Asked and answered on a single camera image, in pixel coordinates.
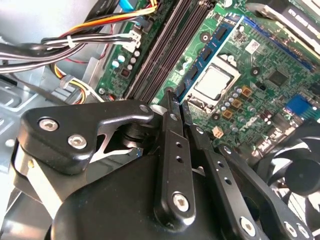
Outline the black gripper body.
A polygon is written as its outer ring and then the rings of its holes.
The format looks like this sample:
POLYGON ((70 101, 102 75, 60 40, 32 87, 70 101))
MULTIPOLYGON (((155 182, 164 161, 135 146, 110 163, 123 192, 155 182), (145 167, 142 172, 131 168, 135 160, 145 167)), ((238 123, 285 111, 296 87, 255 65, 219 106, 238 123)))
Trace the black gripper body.
POLYGON ((51 225, 53 240, 225 240, 205 174, 191 173, 195 218, 160 199, 160 161, 144 156, 77 190, 51 225))

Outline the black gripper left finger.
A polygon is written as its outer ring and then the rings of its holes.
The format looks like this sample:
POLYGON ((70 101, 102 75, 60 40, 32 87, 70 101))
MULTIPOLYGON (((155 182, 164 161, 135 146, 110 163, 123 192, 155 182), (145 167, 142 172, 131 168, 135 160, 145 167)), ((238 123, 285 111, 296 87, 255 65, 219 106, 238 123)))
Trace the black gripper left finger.
POLYGON ((51 217, 87 185, 90 164, 140 148, 159 162, 156 218, 166 227, 188 227, 196 218, 189 142, 171 91, 152 106, 121 100, 30 109, 22 115, 16 145, 13 168, 51 217))

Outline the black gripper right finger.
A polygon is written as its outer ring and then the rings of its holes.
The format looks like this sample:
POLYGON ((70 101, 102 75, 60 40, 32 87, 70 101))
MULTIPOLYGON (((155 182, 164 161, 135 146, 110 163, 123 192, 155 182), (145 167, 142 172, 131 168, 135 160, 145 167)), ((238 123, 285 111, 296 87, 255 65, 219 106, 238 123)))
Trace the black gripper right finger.
POLYGON ((311 240, 312 232, 280 197, 228 145, 213 148, 194 124, 187 102, 183 126, 191 162, 202 167, 226 240, 311 240))

